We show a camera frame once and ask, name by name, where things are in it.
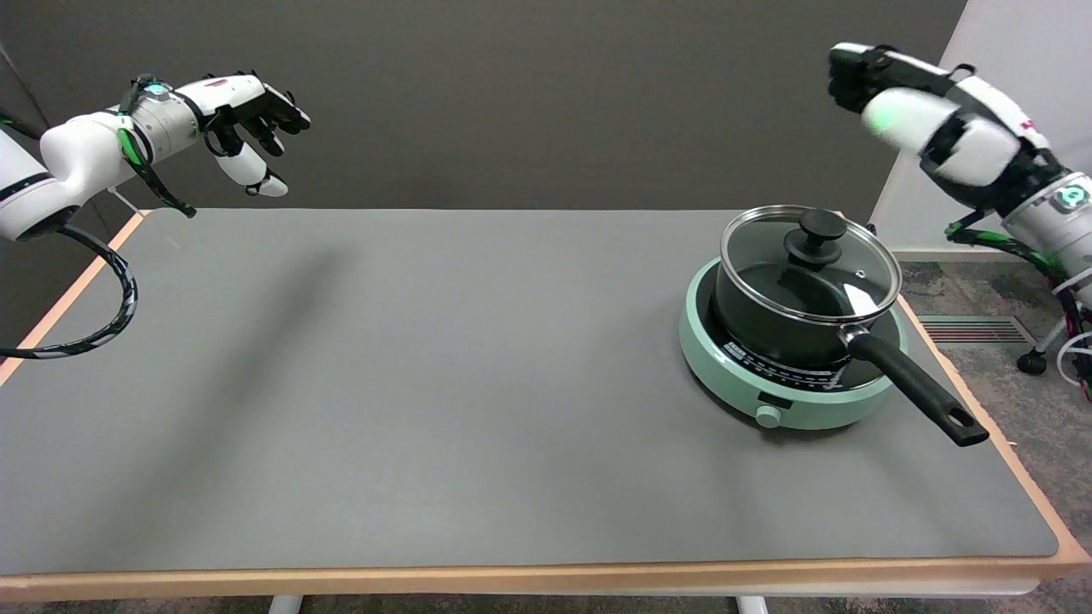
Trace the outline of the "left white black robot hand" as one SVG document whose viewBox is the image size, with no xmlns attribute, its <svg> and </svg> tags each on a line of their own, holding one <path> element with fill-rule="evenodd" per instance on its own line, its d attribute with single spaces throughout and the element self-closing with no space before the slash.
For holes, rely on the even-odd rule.
<svg viewBox="0 0 1092 614">
<path fill-rule="evenodd" d="M 224 174 L 241 185 L 246 194 L 280 198 L 288 184 L 270 169 L 263 155 L 251 147 L 237 128 L 257 140 L 269 155 L 280 157 L 285 147 L 278 132 L 299 135 L 311 128 L 311 116 L 289 92 L 268 85 L 254 72 L 207 75 L 173 90 L 195 116 L 195 129 Z"/>
</svg>

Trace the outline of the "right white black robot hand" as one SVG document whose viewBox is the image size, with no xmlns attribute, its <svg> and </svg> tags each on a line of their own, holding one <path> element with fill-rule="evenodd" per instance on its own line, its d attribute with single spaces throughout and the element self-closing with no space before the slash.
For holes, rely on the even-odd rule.
<svg viewBox="0 0 1092 614">
<path fill-rule="evenodd" d="M 829 94 L 960 205 L 1007 215 L 1067 177 L 1025 110 L 972 64 L 945 70 L 889 45 L 836 43 Z"/>
</svg>

